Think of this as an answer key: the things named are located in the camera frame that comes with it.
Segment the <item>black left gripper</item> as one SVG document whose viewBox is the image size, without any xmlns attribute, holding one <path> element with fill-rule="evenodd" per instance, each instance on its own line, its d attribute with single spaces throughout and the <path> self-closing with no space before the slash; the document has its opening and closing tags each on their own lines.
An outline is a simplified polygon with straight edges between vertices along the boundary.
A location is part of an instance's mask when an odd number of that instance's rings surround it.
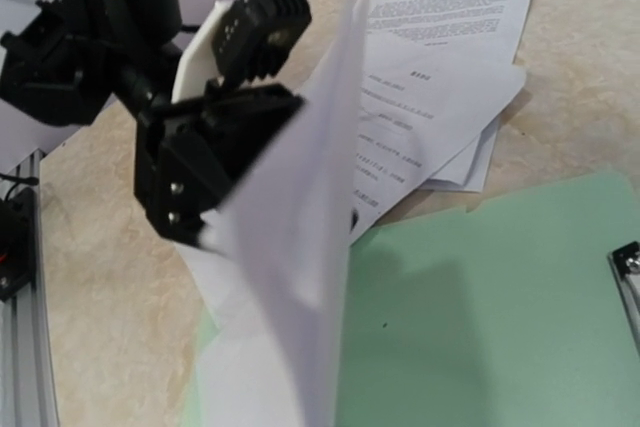
<svg viewBox="0 0 640 427">
<path fill-rule="evenodd" d="M 137 120 L 134 195 L 163 239 L 200 248 L 220 207 L 305 100 L 274 83 L 174 101 L 179 0 L 37 1 L 1 37 L 1 98 L 49 126 L 86 126 L 110 96 Z"/>
</svg>

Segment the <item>white printed top sheet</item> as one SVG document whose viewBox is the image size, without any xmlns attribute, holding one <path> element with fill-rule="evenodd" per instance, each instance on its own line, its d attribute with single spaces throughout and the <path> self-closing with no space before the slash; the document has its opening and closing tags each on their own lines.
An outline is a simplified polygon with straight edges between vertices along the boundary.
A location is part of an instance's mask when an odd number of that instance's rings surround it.
<svg viewBox="0 0 640 427">
<path fill-rule="evenodd" d="M 367 3 L 342 0 L 302 111 L 181 249 L 214 323 L 192 426 L 334 422 Z"/>
</svg>

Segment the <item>green file folder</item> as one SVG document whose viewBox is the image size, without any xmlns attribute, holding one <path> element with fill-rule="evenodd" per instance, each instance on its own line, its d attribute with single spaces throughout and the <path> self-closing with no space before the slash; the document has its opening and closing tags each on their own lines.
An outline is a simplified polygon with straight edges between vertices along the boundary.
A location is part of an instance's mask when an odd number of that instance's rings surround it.
<svg viewBox="0 0 640 427">
<path fill-rule="evenodd" d="M 372 229 L 349 245 L 330 426 L 635 426 L 639 352 L 608 254 L 614 171 Z"/>
</svg>

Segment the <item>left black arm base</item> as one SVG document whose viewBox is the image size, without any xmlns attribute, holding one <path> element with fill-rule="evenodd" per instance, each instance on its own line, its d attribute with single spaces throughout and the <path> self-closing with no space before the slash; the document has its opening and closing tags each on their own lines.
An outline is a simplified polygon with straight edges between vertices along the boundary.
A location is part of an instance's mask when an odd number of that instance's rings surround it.
<svg viewBox="0 0 640 427">
<path fill-rule="evenodd" d="M 1 302 L 7 303 L 35 278 L 36 192 L 24 188 L 1 201 Z"/>
</svg>

